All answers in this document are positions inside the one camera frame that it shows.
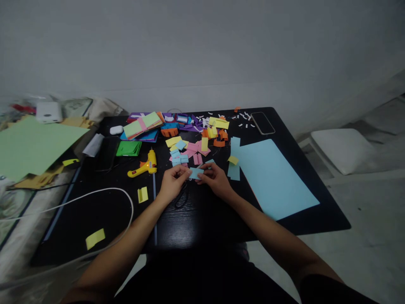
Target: white wall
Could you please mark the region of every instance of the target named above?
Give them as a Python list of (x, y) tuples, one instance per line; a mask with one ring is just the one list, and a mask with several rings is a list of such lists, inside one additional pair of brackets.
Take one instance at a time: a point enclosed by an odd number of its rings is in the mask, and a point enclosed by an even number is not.
[(403, 16), (400, 0), (1, 1), (0, 97), (273, 106), (297, 134), (405, 68)]

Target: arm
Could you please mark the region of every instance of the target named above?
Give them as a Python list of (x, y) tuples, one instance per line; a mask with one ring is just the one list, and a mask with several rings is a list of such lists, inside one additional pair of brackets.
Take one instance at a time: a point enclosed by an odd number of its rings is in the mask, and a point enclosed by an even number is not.
[(105, 303), (114, 297), (137, 261), (160, 215), (179, 194), (182, 184), (190, 174), (191, 171), (181, 165), (165, 171), (155, 201), (132, 222), (117, 244), (95, 258), (76, 286), (62, 300), (62, 304), (73, 301)]
[(205, 164), (204, 174), (196, 180), (199, 185), (208, 184), (212, 191), (229, 204), (257, 236), (260, 243), (291, 277), (297, 289), (301, 280), (309, 274), (343, 281), (314, 251), (276, 221), (260, 212), (241, 198), (230, 186), (224, 170), (216, 164)]

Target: green paper stack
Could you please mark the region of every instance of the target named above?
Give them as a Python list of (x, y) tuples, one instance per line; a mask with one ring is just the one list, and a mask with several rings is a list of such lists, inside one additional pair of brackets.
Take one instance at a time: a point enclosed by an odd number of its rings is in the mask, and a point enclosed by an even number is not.
[(121, 141), (118, 146), (117, 156), (138, 156), (141, 141)]

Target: chair seat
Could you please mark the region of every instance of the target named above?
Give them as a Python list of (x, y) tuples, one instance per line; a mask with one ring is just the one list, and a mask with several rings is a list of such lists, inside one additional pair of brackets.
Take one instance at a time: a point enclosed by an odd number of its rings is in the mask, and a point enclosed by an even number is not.
[(314, 131), (311, 137), (343, 175), (354, 173), (376, 153), (374, 147), (355, 129)]

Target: hand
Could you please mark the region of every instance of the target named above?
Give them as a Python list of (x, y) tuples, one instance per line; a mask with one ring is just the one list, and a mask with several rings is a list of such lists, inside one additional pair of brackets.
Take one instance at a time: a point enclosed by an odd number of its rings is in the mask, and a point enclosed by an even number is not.
[(236, 192), (229, 184), (224, 170), (218, 167), (215, 163), (204, 164), (201, 166), (201, 169), (205, 169), (204, 174), (198, 174), (199, 179), (195, 180), (197, 184), (207, 184), (215, 195), (222, 198), (224, 201), (227, 201), (233, 195), (236, 195)]
[(182, 165), (167, 169), (163, 175), (162, 186), (156, 199), (169, 204), (180, 193), (181, 186), (190, 177), (191, 170)]

